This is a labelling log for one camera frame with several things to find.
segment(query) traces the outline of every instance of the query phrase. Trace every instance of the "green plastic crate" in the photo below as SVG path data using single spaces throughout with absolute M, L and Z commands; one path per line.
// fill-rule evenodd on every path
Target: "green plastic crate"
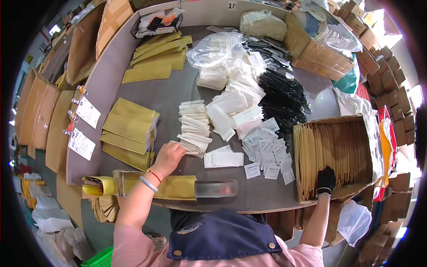
M 113 256 L 113 247 L 101 251 L 98 255 L 82 263 L 82 267 L 111 267 L 111 257 Z

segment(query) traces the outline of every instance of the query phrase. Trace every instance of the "floor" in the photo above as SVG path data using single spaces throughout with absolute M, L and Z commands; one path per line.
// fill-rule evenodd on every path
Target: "floor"
M 36 159 L 29 157 L 29 166 L 33 172 L 41 175 L 52 195 L 56 198 L 56 173 L 45 166 L 45 151 L 37 150 Z M 89 200 L 81 200 L 81 211 L 83 219 L 83 229 L 94 253 L 99 253 L 107 247 L 113 245 L 114 224 L 100 223 L 95 219 Z M 172 231 L 170 227 L 170 214 L 166 208 L 151 206 L 147 221 L 143 227 L 143 232 L 157 232 L 166 238 Z M 294 230 L 294 237 L 286 241 L 289 248 L 297 246 L 301 238 L 302 231 Z M 323 249 L 323 262 L 325 267 L 346 267 L 351 265 L 351 261 L 357 250 L 347 245 L 344 240 L 333 247 Z

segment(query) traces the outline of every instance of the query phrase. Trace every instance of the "teal bag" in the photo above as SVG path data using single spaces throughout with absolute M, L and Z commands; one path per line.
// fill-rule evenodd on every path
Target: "teal bag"
M 332 80 L 332 85 L 337 87 L 341 92 L 354 94 L 359 86 L 360 71 L 357 64 L 356 55 L 353 54 L 354 67 L 344 77 L 338 81 Z

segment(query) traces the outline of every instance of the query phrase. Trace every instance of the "hand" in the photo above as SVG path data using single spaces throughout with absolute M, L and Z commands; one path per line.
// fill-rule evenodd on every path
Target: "hand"
M 161 180 L 170 175 L 178 166 L 179 161 L 185 155 L 185 149 L 179 144 L 169 142 L 164 144 L 150 168 Z
M 335 172 L 329 166 L 325 170 L 317 173 L 317 190 L 316 194 L 328 193 L 332 195 L 332 190 L 335 187 Z

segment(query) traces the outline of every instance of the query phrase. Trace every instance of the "navy blue apron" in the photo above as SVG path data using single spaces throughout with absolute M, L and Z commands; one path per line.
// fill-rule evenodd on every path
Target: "navy blue apron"
M 281 254 L 273 230 L 265 222 L 221 209 L 207 212 L 197 222 L 169 236 L 168 258 L 230 260 L 264 253 Z

